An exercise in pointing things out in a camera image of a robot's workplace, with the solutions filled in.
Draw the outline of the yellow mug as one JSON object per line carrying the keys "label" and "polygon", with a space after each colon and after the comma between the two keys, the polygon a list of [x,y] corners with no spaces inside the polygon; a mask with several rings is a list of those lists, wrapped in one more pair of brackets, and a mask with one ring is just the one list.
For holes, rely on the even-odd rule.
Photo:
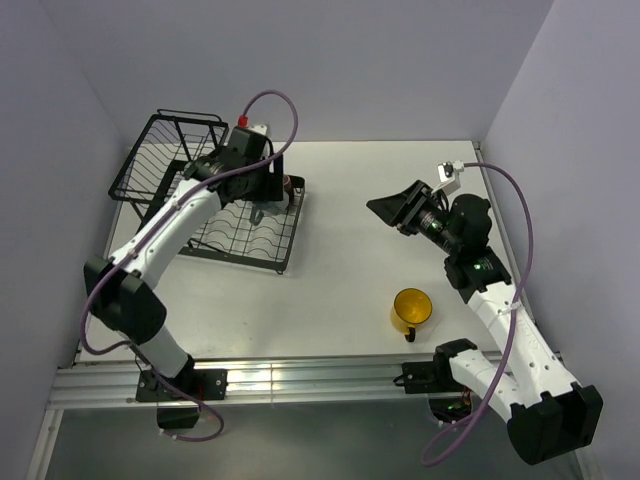
{"label": "yellow mug", "polygon": [[431,298],[416,288],[406,288],[397,293],[390,310],[392,327],[401,333],[408,343],[416,339],[418,329],[433,313]]}

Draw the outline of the dark maroon mug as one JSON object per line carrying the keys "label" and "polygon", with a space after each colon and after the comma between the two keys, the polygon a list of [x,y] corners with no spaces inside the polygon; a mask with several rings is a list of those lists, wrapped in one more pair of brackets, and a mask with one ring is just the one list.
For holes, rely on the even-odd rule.
{"label": "dark maroon mug", "polygon": [[295,199],[295,192],[292,186],[291,178],[288,175],[283,176],[283,209],[288,209]]}

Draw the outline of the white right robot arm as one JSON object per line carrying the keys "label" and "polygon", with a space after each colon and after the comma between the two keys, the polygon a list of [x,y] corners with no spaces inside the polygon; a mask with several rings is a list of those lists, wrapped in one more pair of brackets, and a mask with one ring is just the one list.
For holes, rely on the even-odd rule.
{"label": "white right robot arm", "polygon": [[490,202],[457,196],[443,208],[422,181],[367,202],[386,225],[421,234],[446,255],[446,277],[499,347],[493,366],[468,339],[437,347],[433,378],[443,389],[464,386],[505,422],[509,440],[529,465],[591,444],[603,408],[593,385],[583,386],[561,363],[517,297],[508,270],[489,245]]}

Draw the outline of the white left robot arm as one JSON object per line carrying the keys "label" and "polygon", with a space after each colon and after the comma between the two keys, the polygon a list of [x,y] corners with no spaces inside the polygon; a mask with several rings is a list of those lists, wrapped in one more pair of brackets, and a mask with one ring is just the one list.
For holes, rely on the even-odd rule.
{"label": "white left robot arm", "polygon": [[234,127],[226,144],[187,164],[170,198],[131,240],[84,265],[83,317],[100,321],[141,354],[172,399],[193,391],[194,359],[170,333],[167,309],[154,290],[199,227],[260,190],[275,158],[268,132],[266,125]]}

